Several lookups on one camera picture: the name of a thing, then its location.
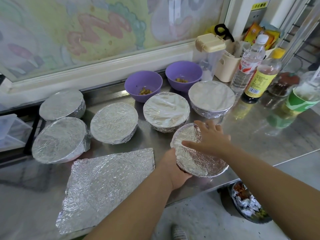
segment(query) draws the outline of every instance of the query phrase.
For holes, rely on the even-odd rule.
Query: person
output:
[[[182,145],[229,164],[291,240],[320,239],[320,191],[232,145],[212,120],[195,123],[202,141]],[[191,177],[176,160],[175,150],[167,151],[155,170],[84,240],[149,240],[170,193]]]

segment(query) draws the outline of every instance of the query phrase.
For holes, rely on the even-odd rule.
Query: purple bowl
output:
[[[202,69],[191,61],[177,61],[167,67],[165,74],[171,87],[177,91],[188,92],[192,85],[201,79]],[[177,82],[177,78],[185,79],[188,82]]]
[[[124,88],[136,101],[145,103],[153,95],[160,92],[162,77],[151,71],[139,71],[130,75],[124,83]],[[153,91],[147,95],[139,95],[142,88]]]

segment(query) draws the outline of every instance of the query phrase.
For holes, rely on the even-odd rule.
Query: forearm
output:
[[[171,191],[169,178],[155,169],[84,240],[149,240]]]
[[[291,239],[320,239],[320,191],[231,146],[230,165],[272,219]]]

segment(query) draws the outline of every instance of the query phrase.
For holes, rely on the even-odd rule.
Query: plastic bottle with green label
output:
[[[282,68],[281,57],[285,54],[282,48],[276,48],[271,57],[263,60],[257,67],[257,71],[241,96],[242,101],[248,104],[256,103],[266,91],[275,76]]]
[[[293,114],[299,114],[311,108],[320,101],[320,72],[306,72],[300,79],[286,101],[286,109]]]

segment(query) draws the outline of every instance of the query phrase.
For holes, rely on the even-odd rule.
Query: soy sauce bottle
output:
[[[271,57],[263,60],[257,67],[249,85],[241,95],[242,101],[248,104],[255,104],[266,91],[275,76],[280,72],[282,64],[280,59],[285,54],[282,48],[276,48]]]

